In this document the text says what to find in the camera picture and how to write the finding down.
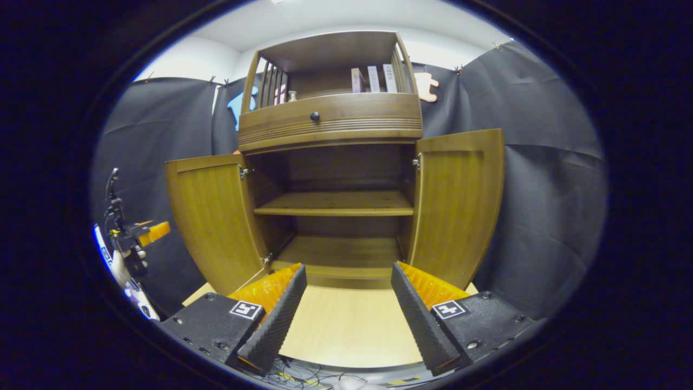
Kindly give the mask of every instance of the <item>door hinge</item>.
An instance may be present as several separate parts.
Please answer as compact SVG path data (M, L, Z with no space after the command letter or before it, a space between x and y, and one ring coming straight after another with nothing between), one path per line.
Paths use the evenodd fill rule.
M238 168L240 169L240 179L243 180L245 179L245 175L249 174L250 172L253 172L255 169L253 168L243 168L243 165L239 164Z
M263 265L268 265L272 261L272 252L265 252L265 257L261 258Z
M412 165L416 165L416 170L421 170L421 153L416 155L416 158L412 160Z

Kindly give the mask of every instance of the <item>ceiling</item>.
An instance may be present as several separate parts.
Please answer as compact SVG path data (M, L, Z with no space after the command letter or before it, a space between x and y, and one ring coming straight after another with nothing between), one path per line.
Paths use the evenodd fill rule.
M439 0L257 0L213 20L193 36L243 52L282 35L354 24L415 28L482 49L509 40L497 28Z

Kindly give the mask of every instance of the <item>cabinet door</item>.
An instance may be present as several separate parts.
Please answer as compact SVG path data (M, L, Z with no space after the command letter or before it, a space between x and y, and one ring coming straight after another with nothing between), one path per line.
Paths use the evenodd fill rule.
M502 131L420 139L416 153L419 169L408 262L465 289L484 258L498 218L505 176Z
M207 282L228 295L263 270L265 243L253 216L241 155L169 161L171 208L188 252Z

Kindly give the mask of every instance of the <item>black backdrop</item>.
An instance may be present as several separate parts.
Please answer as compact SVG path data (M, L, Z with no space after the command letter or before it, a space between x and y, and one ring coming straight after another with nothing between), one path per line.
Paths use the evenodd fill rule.
M606 214L604 157L586 111L568 85L517 42L490 50L459 76L431 65L414 64L414 71L429 72L439 82L431 87L437 101L421 102L424 137L504 131L503 203L475 285L503 295L531 316L551 314L590 266ZM244 82L155 78L133 83L96 150L90 187L94 221L102 223L105 181L118 167L127 220L172 224L172 232L149 248L149 274L142 279L165 316L177 311L204 278L177 233L164 162L233 153L238 138L227 104Z

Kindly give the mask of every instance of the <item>orange gripper pad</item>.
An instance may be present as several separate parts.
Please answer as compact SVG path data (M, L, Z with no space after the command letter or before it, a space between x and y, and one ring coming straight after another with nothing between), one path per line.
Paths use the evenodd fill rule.
M288 268L277 271L272 275L253 282L242 289L229 295L229 298L255 303L265 308L265 316L260 324L270 315L274 306L277 304L289 282L296 274L301 263L294 264Z
M419 297L421 297L423 304L426 305L426 308L429 310L431 310L433 305L469 296L463 289L455 287L445 280L438 279L409 264L402 262L397 263L402 267L402 271L404 271L404 274L412 283L416 292L419 293Z
M142 246L147 246L153 243L154 241L157 241L158 239L162 238L163 236L167 235L170 231L171 226L168 224L168 221L161 222L154 226L150 226L149 232L137 238L139 239L139 243Z

